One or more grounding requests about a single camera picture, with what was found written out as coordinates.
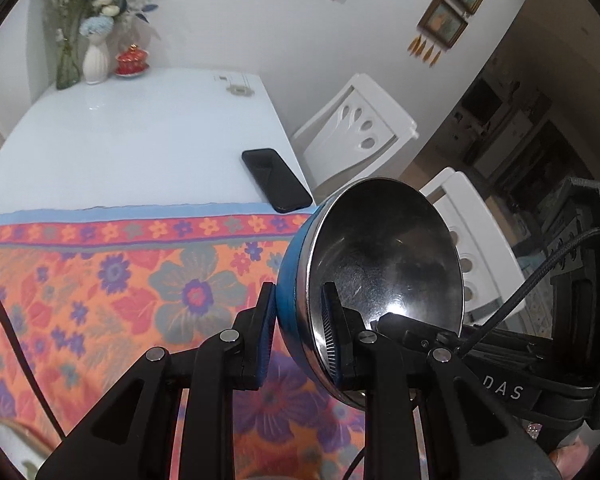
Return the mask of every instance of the chair backrest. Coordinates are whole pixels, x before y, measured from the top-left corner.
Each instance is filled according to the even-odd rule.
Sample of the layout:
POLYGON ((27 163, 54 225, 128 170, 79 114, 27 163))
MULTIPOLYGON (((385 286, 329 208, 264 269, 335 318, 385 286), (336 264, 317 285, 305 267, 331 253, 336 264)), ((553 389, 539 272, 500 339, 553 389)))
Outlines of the chair backrest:
MULTIPOLYGON (((507 239, 469 179, 445 168, 420 192, 440 213, 458 250, 464 322, 483 323, 525 281, 507 239)), ((509 316, 525 307, 522 301, 509 316)))
POLYGON ((410 115, 368 75, 356 74, 291 141, 312 190, 332 180, 328 195, 374 174, 417 137, 410 115))

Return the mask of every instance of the black cable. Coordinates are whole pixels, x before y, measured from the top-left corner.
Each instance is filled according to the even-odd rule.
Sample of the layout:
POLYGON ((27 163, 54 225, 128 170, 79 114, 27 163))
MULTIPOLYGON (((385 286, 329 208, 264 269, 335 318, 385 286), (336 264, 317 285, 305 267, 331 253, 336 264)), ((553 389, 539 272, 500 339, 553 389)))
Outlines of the black cable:
POLYGON ((480 326, 469 338, 464 341, 459 347, 456 353, 459 357, 464 357, 469 353, 472 348, 477 345, 491 330, 496 328, 512 311, 518 306, 520 301, 525 299, 525 296, 531 292, 531 290, 540 283, 548 272, 553 269, 561 259, 563 259, 568 253, 575 250, 579 245, 584 243, 590 238, 600 236, 600 228, 589 229, 580 233, 576 237, 572 238, 564 245, 558 247, 549 257, 542 262, 542 264, 529 276, 525 283, 513 293, 513 295, 503 303, 503 305, 493 313, 493 315, 484 322, 484 325, 480 326))
POLYGON ((24 352, 22 351, 22 347, 20 346, 20 342, 18 341, 18 336, 16 335, 13 326, 11 325, 11 321, 9 320, 7 311, 2 306, 2 301, 0 301, 0 324, 2 325, 4 333, 7 335, 7 339, 9 340, 9 343, 11 345, 11 349, 13 349, 14 354, 16 354, 18 364, 20 364, 20 368, 22 369, 24 376, 27 378, 29 386, 31 386, 31 389, 35 394, 36 399, 42 406, 42 409, 46 413, 46 416, 48 416, 49 421, 51 421, 51 425, 56 430, 56 433, 60 436, 60 439, 64 440, 65 435, 64 431, 62 430, 62 426, 60 426, 60 423, 56 419, 54 412, 51 410, 51 406, 49 406, 49 403, 46 402, 45 396, 42 393, 42 390, 40 389, 40 386, 36 381, 36 378, 34 377, 31 368, 29 367, 29 363, 27 363, 27 358, 24 356, 24 352))
POLYGON ((342 477, 342 480, 349 480, 350 476, 356 470, 356 468, 358 467, 358 464, 360 463, 360 461, 362 460, 362 457, 364 455, 365 455, 365 448, 363 447, 358 452, 356 457, 353 459, 353 462, 351 462, 351 464, 349 465, 349 468, 345 471, 344 476, 342 477))

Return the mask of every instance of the floral tablecloth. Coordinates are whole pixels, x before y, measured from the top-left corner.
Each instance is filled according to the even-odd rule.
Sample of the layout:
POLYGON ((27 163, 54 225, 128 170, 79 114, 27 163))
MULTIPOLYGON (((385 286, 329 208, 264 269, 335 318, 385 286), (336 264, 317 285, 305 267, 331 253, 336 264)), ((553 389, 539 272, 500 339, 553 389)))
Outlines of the floral tablecloth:
MULTIPOLYGON (((308 217, 261 205, 224 209, 89 210, 88 222, 80 212, 0 219, 0 298, 65 432, 147 348, 198 346, 254 306, 308 217)), ((3 417, 58 443, 0 327, 3 417)), ((183 418, 184 407, 175 452, 183 418)), ((309 381, 278 332, 263 388, 234 393, 234 428, 238 478, 340 478, 364 441, 363 413, 309 381)))

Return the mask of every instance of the smartphone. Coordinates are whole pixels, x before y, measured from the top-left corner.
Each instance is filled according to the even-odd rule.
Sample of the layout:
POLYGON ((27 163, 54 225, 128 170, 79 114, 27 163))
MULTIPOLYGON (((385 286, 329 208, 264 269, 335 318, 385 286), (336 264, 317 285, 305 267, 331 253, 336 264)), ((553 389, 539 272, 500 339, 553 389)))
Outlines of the smartphone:
POLYGON ((242 160, 279 213, 309 207, 314 199, 276 150, 263 148, 242 152, 242 160))

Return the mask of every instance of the vase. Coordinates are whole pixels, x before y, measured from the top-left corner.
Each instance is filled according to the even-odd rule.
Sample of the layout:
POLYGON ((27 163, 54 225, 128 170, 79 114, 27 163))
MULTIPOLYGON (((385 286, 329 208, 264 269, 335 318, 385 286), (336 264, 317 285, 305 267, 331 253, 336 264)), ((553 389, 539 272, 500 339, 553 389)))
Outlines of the vase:
POLYGON ((64 90, 80 82, 77 46, 68 39, 58 44, 58 68, 56 70, 56 88, 64 90))
POLYGON ((107 34, 91 34, 89 47, 84 55, 82 73, 84 80, 89 85, 102 83, 109 77, 109 49, 107 48, 107 34))

